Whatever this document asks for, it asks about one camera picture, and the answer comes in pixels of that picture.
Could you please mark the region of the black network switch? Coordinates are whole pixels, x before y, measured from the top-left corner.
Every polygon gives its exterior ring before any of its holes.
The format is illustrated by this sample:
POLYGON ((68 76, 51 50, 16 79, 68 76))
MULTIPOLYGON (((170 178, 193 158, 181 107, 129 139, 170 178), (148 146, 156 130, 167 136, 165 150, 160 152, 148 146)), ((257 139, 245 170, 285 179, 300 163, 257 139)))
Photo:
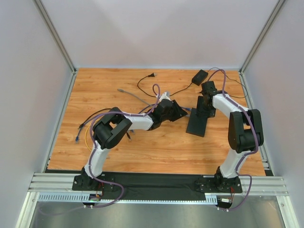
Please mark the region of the black network switch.
POLYGON ((205 114, 197 112, 196 108, 192 108, 186 129, 186 133, 199 137, 204 137, 207 127, 208 117, 205 114))

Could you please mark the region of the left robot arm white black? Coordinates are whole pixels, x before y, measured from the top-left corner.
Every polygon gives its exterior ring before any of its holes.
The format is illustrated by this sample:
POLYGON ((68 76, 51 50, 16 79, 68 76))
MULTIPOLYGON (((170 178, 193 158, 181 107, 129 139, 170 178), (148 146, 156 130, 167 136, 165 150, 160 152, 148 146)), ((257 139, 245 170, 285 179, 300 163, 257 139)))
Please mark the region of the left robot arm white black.
POLYGON ((187 112, 175 100, 169 99, 161 100, 146 113, 130 114, 114 107, 109 112, 98 115, 90 126, 93 141, 90 157, 80 175, 74 177, 72 190, 100 191, 106 184, 122 187, 121 184, 102 177, 103 166, 110 150, 130 130, 152 131, 165 121, 175 122, 186 115, 187 112))

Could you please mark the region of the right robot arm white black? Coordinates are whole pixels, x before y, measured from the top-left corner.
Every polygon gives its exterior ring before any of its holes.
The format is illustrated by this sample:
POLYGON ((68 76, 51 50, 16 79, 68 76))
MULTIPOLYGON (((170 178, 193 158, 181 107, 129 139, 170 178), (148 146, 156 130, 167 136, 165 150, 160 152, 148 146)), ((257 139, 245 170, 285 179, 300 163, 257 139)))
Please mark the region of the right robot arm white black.
POLYGON ((198 97, 197 113, 204 121, 214 117, 216 110, 229 118, 230 150, 213 177, 200 179, 200 189, 204 192, 228 192, 231 189, 240 192, 239 170, 247 157, 256 153, 264 143, 261 113, 257 109, 243 107, 227 94, 198 97))

